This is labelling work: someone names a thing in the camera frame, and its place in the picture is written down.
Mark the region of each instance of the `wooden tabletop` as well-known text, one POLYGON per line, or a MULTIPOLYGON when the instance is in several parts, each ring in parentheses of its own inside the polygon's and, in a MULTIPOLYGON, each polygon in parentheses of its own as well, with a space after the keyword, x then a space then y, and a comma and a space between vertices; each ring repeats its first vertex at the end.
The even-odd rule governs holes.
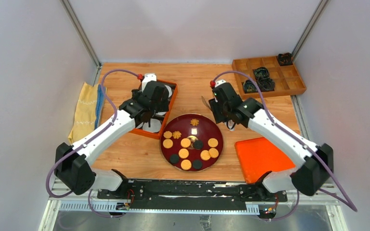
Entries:
MULTIPOLYGON (((169 121, 187 113, 197 113, 213 120, 212 112, 202 103, 212 98, 209 82, 223 71, 232 70, 230 64, 120 64, 106 63, 100 75, 116 68, 127 69, 135 73, 156 73, 158 79, 175 82, 178 95, 174 102, 169 121)), ((236 81, 233 74, 223 76, 235 90, 236 81)), ((107 76, 105 86, 107 95, 118 107, 123 101, 131 98, 131 90, 138 88, 139 80, 126 73, 113 73, 107 76)), ((265 99, 272 114, 282 123, 299 132, 297 120, 290 96, 265 99)), ((106 101, 102 123, 113 114, 111 105, 106 101)), ((105 170, 117 169, 128 178, 137 179, 178 179, 178 180, 224 180, 244 181, 236 155, 235 142, 261 137, 258 133, 236 126, 229 131, 224 124, 218 124, 225 141, 224 151, 218 161, 201 172, 184 172, 175 169, 162 156, 159 141, 131 133, 123 135, 100 155, 94 168, 105 170)))

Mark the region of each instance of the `yellow cloth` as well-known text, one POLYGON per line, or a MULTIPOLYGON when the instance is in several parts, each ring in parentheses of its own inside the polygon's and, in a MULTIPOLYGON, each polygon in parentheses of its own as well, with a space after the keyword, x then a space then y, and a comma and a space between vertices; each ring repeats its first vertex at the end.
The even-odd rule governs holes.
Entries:
POLYGON ((76 112, 74 113, 74 124, 68 136, 69 142, 81 140, 90 132, 94 131, 96 121, 98 84, 91 86, 84 83, 77 101, 76 112))

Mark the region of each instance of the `orange mat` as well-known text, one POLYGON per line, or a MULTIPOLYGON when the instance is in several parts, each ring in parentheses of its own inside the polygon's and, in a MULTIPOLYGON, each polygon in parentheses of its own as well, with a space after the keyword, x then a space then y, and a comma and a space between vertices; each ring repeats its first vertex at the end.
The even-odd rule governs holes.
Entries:
POLYGON ((235 143, 236 153, 246 183, 255 183, 268 171, 280 172, 294 167, 294 163, 266 138, 235 143))

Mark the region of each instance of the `metal floor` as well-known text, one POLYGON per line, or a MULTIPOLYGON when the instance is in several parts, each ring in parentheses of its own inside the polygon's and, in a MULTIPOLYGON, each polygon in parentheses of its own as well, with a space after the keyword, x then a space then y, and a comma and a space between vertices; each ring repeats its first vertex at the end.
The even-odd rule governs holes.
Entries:
MULTIPOLYGON (((289 212, 279 205, 280 217, 289 212)), ((92 212, 59 212, 54 231, 332 231, 322 205, 299 205, 288 219, 266 223, 250 215, 193 215, 131 213, 121 218, 101 218, 92 212)))

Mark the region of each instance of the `red plate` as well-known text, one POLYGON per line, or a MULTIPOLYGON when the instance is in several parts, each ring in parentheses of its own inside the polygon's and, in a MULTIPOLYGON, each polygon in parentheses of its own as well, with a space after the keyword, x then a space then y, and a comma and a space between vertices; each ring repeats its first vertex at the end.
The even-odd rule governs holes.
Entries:
MULTIPOLYGON (((206 118, 202 115, 185 114, 185 115, 181 115, 181 116, 173 119, 171 122, 169 122, 168 125, 162 131, 162 136, 159 140, 159 146, 161 147, 161 152, 164 155, 165 159, 168 161, 168 163, 170 163, 171 165, 173 165, 173 164, 170 162, 170 156, 172 154, 178 154, 179 150, 183 148, 181 146, 181 140, 183 138, 187 138, 187 137, 189 137, 191 140, 196 139, 196 140, 200 140, 200 141, 203 142, 203 148, 201 150, 194 149, 192 147, 192 144, 193 144, 193 142, 192 142, 191 146, 189 148, 187 148, 187 150, 189 151, 189 156, 186 158, 187 160, 191 161, 191 163, 193 163, 194 160, 200 160, 202 162, 202 168, 201 169, 195 169, 195 168, 191 167, 187 171, 201 171, 201 170, 204 170, 204 169, 212 166, 219 159, 219 157, 221 156, 224 142, 223 142, 222 133, 221 133, 220 129, 218 128, 218 126, 213 121, 211 121, 210 119, 208 119, 208 118, 206 118), (197 126, 191 125, 191 120, 192 119, 199 120, 199 124, 197 126), (174 133, 175 131, 179 131, 181 133, 181 137, 179 139, 174 139, 173 137, 171 137, 171 140, 173 141, 173 147, 169 148, 169 149, 164 148, 164 146, 162 145, 162 142, 165 140, 163 134, 166 131, 170 131, 172 133, 174 133), (217 158, 210 158, 209 160, 205 161, 205 160, 202 160, 200 158, 200 153, 203 150, 209 150, 210 149, 210 147, 208 145, 208 140, 210 138, 215 138, 215 139, 218 140, 219 144, 216 147, 216 149, 219 151, 219 156, 217 158)), ((173 166, 182 170, 181 169, 182 160, 185 160, 185 159, 180 158, 179 162, 176 163, 173 166)))

